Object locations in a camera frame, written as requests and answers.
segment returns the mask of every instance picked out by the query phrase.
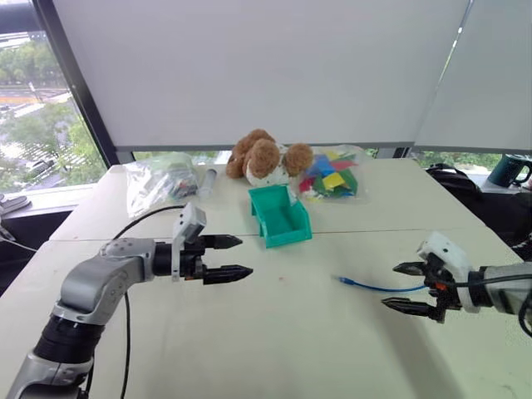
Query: window sill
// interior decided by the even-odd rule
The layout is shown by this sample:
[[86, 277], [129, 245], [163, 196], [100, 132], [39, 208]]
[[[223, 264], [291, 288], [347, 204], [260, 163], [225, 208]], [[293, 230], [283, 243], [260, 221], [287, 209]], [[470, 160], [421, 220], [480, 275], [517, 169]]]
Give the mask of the window sill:
[[16, 219], [38, 214], [72, 211], [91, 193], [94, 186], [95, 185], [72, 185], [70, 187], [8, 194], [6, 195], [6, 198], [8, 199], [25, 195], [32, 203], [24, 208], [17, 209], [4, 215], [2, 219]]

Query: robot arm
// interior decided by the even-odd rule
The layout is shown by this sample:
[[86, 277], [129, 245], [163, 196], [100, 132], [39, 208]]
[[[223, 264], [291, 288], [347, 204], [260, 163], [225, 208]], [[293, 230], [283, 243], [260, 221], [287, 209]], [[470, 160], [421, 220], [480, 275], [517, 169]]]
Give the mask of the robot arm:
[[79, 386], [91, 370], [106, 323], [131, 285], [170, 275], [228, 283], [253, 272], [238, 265], [207, 268], [201, 261], [206, 248], [227, 249], [242, 241], [231, 235], [199, 236], [204, 226], [203, 212], [188, 204], [173, 244], [116, 239], [78, 264], [66, 276], [41, 339], [27, 354], [7, 399], [86, 397]]
[[424, 262], [399, 264], [393, 270], [425, 276], [436, 306], [408, 298], [383, 299], [389, 308], [443, 323], [447, 309], [478, 313], [480, 308], [495, 307], [502, 313], [519, 314], [521, 327], [525, 321], [532, 325], [532, 262], [475, 271], [464, 251], [437, 232], [421, 243], [417, 253]]

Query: white table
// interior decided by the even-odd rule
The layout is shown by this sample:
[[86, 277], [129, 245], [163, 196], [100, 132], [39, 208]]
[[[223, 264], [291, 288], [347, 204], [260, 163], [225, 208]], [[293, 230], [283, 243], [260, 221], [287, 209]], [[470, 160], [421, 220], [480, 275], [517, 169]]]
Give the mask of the white table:
[[[344, 202], [305, 202], [313, 232], [455, 229], [484, 224], [447, 193], [414, 160], [373, 160], [363, 166], [367, 195]], [[258, 226], [251, 217], [246, 180], [231, 180], [223, 167], [214, 192], [205, 201], [192, 199], [207, 213], [206, 234], [251, 235]], [[131, 237], [171, 237], [178, 211], [156, 214], [133, 228]], [[126, 212], [126, 173], [113, 166], [63, 225], [53, 240], [111, 239], [130, 222]]]
[[[520, 261], [485, 227], [442, 232], [476, 268]], [[419, 278], [392, 267], [416, 260], [428, 234], [315, 234], [276, 249], [243, 237], [239, 247], [210, 250], [204, 261], [254, 268], [245, 280], [204, 287], [158, 278], [135, 286], [127, 397], [529, 398], [532, 346], [516, 317], [449, 311], [440, 325], [394, 312], [380, 304], [383, 295], [330, 278], [416, 285]], [[37, 342], [67, 272], [103, 243], [44, 244], [0, 299], [0, 396]], [[430, 300], [426, 292], [410, 296]], [[124, 356], [121, 304], [96, 351], [92, 398], [119, 396]]]

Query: green plastic tray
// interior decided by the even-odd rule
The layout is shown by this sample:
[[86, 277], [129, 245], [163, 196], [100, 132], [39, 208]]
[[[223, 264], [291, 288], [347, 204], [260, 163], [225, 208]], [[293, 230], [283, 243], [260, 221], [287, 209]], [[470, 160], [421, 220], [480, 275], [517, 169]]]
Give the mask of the green plastic tray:
[[251, 215], [259, 222], [259, 235], [266, 248], [297, 243], [313, 237], [308, 213], [301, 201], [290, 204], [286, 185], [272, 185], [249, 191]]

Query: teddy bear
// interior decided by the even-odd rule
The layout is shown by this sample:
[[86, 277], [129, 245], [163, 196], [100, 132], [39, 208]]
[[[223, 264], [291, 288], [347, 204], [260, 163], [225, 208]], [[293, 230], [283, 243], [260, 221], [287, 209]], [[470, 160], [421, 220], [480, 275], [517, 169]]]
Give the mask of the teddy bear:
[[232, 179], [245, 176], [255, 187], [286, 185], [312, 163], [309, 145], [280, 145], [267, 131], [255, 129], [233, 148], [225, 173]]

